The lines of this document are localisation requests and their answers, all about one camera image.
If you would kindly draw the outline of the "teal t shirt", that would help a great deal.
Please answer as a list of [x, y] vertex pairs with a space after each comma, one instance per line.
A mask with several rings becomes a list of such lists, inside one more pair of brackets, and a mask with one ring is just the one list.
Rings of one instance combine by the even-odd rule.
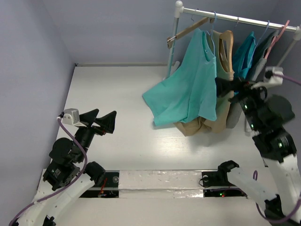
[[215, 121], [216, 76], [216, 57], [208, 45], [207, 33], [196, 29], [181, 66], [143, 94], [154, 124], [188, 123], [197, 117]]

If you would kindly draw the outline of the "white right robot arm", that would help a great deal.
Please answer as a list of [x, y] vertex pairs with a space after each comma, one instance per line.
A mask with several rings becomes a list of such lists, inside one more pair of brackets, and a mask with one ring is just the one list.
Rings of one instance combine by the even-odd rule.
[[255, 201], [259, 214], [271, 225], [299, 226], [301, 175], [297, 149], [283, 127], [295, 117], [291, 103], [283, 96], [268, 96], [266, 82], [215, 78], [215, 83], [218, 97], [231, 91], [237, 93], [229, 102], [240, 104], [251, 129], [257, 133], [253, 141], [273, 176], [277, 193], [269, 192], [256, 179], [248, 179], [234, 161], [218, 166], [217, 181], [241, 189]]

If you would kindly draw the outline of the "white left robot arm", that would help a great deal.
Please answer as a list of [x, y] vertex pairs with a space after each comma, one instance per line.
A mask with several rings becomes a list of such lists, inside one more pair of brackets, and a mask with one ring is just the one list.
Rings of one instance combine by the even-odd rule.
[[65, 109], [58, 117], [60, 128], [68, 135], [57, 139], [49, 153], [32, 202], [20, 210], [11, 226], [55, 226], [64, 211], [93, 186], [103, 186], [106, 170], [88, 161], [87, 152], [94, 136], [113, 134], [117, 112], [98, 117], [99, 110], [80, 114]]

